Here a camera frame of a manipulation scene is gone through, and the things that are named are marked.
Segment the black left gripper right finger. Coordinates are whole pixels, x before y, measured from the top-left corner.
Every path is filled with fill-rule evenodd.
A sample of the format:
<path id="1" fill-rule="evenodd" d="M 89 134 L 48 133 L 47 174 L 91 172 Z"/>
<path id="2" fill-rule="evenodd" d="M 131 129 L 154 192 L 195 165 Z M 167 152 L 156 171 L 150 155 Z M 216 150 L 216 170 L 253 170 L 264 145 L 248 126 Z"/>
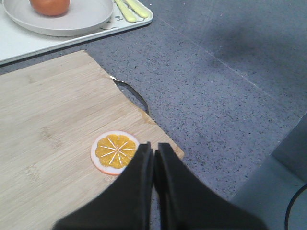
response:
<path id="1" fill-rule="evenodd" d="M 154 186 L 163 230 L 266 229 L 260 218 L 205 186 L 168 143 L 160 143 L 154 155 Z"/>

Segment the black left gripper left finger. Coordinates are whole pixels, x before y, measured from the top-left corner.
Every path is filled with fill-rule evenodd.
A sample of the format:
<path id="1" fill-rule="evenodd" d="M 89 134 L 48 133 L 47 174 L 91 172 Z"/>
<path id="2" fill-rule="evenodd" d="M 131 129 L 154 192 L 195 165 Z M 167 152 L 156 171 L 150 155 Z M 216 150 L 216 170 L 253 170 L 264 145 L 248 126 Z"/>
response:
<path id="1" fill-rule="evenodd" d="M 55 230 L 147 230 L 150 222 L 154 153 L 140 144 L 119 177 L 94 200 L 60 219 Z"/>

